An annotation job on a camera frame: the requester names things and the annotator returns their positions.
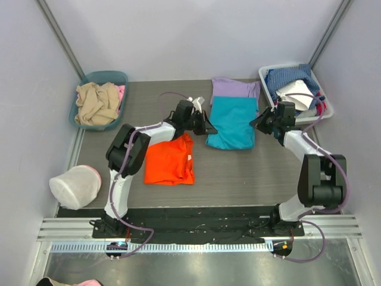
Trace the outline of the teal t shirt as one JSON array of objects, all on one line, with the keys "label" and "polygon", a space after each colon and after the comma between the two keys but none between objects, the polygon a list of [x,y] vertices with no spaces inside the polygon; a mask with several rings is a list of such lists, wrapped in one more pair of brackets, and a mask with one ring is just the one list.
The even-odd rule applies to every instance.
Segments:
[{"label": "teal t shirt", "polygon": [[257,112],[255,98],[214,97],[210,122],[217,133],[208,135],[205,144],[219,150],[254,148],[255,132],[250,123],[256,119]]}]

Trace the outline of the lavender t shirt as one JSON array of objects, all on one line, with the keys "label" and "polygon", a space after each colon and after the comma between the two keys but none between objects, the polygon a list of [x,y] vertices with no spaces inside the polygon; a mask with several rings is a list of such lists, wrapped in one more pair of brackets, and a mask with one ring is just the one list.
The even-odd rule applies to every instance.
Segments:
[{"label": "lavender t shirt", "polygon": [[228,78],[213,78],[210,101],[211,115],[243,114],[255,119],[259,112],[261,86],[259,82],[245,83]]}]

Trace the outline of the orange t shirt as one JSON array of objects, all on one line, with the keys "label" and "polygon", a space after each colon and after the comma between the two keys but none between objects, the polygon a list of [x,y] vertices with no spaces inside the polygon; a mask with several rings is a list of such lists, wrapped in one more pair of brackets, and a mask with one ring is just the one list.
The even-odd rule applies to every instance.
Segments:
[{"label": "orange t shirt", "polygon": [[148,148],[145,156],[144,183],[152,185],[193,185],[193,140],[184,133],[174,141]]}]

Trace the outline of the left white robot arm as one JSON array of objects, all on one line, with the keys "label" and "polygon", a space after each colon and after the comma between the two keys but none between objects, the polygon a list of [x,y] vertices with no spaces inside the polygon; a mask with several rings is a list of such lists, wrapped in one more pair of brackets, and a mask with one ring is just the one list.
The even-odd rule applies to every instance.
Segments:
[{"label": "left white robot arm", "polygon": [[143,127],[124,124],[120,128],[106,153],[110,189],[101,225],[111,236],[119,238],[126,233],[127,223],[122,217],[128,211],[130,186],[150,146],[174,141],[186,131],[195,135],[217,133],[202,109],[203,103],[202,97],[181,100],[162,122]]}]

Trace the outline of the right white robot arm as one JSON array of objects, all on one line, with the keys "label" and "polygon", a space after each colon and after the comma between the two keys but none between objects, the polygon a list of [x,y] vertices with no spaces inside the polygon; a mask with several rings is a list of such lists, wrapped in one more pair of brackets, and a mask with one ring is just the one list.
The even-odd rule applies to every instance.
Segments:
[{"label": "right white robot arm", "polygon": [[295,126],[294,112],[295,104],[280,102],[250,122],[258,131],[273,135],[302,163],[297,195],[277,204],[270,213],[268,226],[275,235],[296,228],[300,219],[308,214],[338,213],[348,199],[346,158],[322,149],[305,130]]}]

